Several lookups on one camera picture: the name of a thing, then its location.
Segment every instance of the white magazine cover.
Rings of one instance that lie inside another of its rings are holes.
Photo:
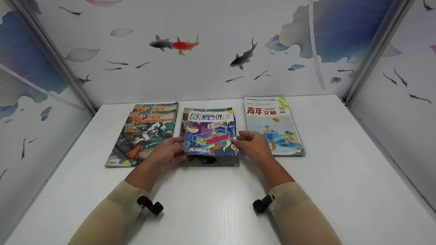
[[[244,97],[244,108],[247,130],[263,134],[273,155],[306,155],[284,97]]]

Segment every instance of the white tabletop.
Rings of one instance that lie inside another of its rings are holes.
[[[344,244],[435,244],[436,224],[335,95],[287,97],[306,157],[278,157]],[[103,165],[134,104],[103,105],[7,245],[66,244],[88,213],[131,171]],[[184,101],[182,108],[232,106],[242,99]],[[246,159],[239,167],[185,167],[155,186],[159,217],[140,217],[129,244],[279,244],[270,215],[256,215],[266,191]]]

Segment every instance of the black clip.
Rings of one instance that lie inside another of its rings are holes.
[[[162,210],[164,210],[164,207],[162,204],[160,204],[160,202],[157,201],[155,204],[153,204],[153,202],[146,196],[140,196],[136,202],[141,208],[148,208],[148,210],[150,210],[150,212],[156,216],[160,214]]]
[[[263,214],[265,210],[268,208],[268,206],[273,202],[274,200],[273,195],[266,195],[262,200],[257,199],[253,202],[253,208],[258,214]]]

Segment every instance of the comic magazine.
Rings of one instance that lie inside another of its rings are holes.
[[[233,108],[185,108],[185,166],[238,166],[239,149],[234,145],[236,121]]]
[[[274,156],[306,155],[285,97],[244,97],[244,108],[247,130],[263,134]]]
[[[138,104],[129,113],[106,167],[134,167],[173,136],[178,103]]]

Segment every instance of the beige sleeve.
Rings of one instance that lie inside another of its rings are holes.
[[[288,182],[269,191],[269,205],[285,244],[340,245],[342,242],[327,219],[299,184]]]
[[[68,245],[120,245],[141,212],[136,200],[146,191],[121,181],[86,217]]]

